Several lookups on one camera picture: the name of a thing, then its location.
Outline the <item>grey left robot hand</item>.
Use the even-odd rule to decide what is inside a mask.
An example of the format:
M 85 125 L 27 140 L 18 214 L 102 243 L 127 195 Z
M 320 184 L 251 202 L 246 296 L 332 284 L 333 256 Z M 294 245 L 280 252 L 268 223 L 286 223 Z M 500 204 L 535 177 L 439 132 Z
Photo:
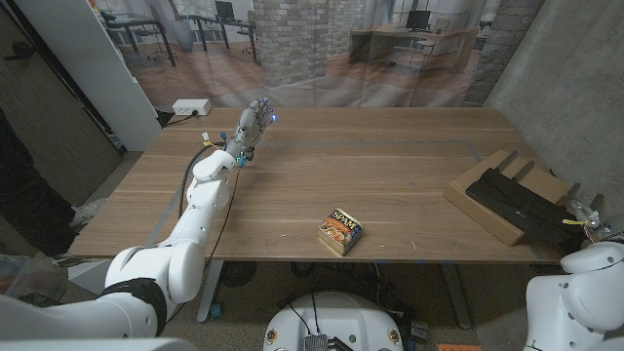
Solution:
M 237 127 L 224 149 L 235 159 L 254 157 L 254 148 L 260 142 L 265 129 L 276 120 L 267 97 L 257 98 L 243 110 Z

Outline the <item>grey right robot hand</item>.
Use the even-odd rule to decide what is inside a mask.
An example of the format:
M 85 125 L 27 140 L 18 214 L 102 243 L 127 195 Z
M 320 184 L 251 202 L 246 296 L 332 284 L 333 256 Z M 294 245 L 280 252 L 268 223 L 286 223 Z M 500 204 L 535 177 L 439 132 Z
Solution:
M 583 227 L 586 236 L 591 242 L 605 241 L 607 230 L 598 211 L 592 210 L 578 200 L 569 200 L 566 206 L 575 216 L 573 223 Z

